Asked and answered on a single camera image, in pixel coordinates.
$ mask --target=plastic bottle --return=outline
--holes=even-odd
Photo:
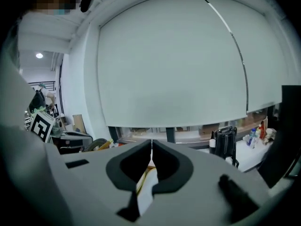
[[[255,139],[256,139],[255,133],[256,133],[256,129],[253,128],[249,134],[249,141],[247,142],[248,146],[253,147],[253,145],[255,144]]]
[[[261,133],[261,124],[258,126],[258,128],[257,128],[257,130],[255,132],[256,142],[259,140],[260,133]]]

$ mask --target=ceiling light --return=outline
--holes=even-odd
[[[43,55],[41,53],[36,54],[37,58],[43,58]]]

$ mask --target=person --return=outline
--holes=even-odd
[[[45,104],[50,106],[50,109],[53,110],[55,107],[55,95],[51,93],[48,89],[46,89],[46,86],[44,84],[38,85],[37,91],[39,91],[44,98]]]
[[[19,126],[23,120],[18,117],[24,113],[35,91],[21,78],[19,74],[18,30],[19,24],[28,12],[42,12],[45,14],[66,14],[76,8],[80,0],[15,0],[22,4],[18,9],[6,9],[7,0],[0,1],[2,15],[5,22],[0,33],[0,90],[1,101],[0,125]]]

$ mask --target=black cutout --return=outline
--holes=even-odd
[[[119,215],[131,222],[135,222],[137,220],[137,218],[140,217],[136,192],[132,192],[132,196],[130,198],[130,202],[129,202],[127,208],[123,208],[123,209],[119,210],[117,215]]]
[[[113,157],[106,166],[111,182],[121,190],[132,192],[126,208],[117,214],[135,222],[139,218],[136,185],[151,160],[151,140],[146,140],[132,149]]]
[[[232,208],[231,223],[236,223],[259,209],[248,193],[242,190],[228,175],[223,174],[218,183],[223,195]]]
[[[153,186],[152,194],[173,193],[183,187],[193,173],[191,160],[157,140],[152,143],[153,156],[159,183]]]
[[[72,161],[72,162],[66,162],[66,166],[68,169],[70,168],[75,168],[75,167],[79,167],[85,164],[88,164],[89,162],[85,159],[83,160],[78,160],[78,161]]]

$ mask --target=ceiling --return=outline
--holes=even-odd
[[[41,53],[43,58],[37,58],[36,54]],[[21,69],[46,69],[54,71],[56,66],[60,66],[63,61],[62,55],[49,51],[35,51],[28,49],[19,50]]]
[[[101,25],[141,1],[144,0],[94,0],[86,13],[77,8],[68,15],[55,16],[30,12],[23,17],[20,24],[19,48],[38,49],[42,46],[46,51],[69,53],[91,21],[96,20]],[[242,1],[246,4],[251,3],[250,0]],[[260,10],[259,3],[262,2],[262,6],[268,4],[281,18],[285,17],[275,0],[260,0],[259,3],[258,1],[253,1],[255,9]]]

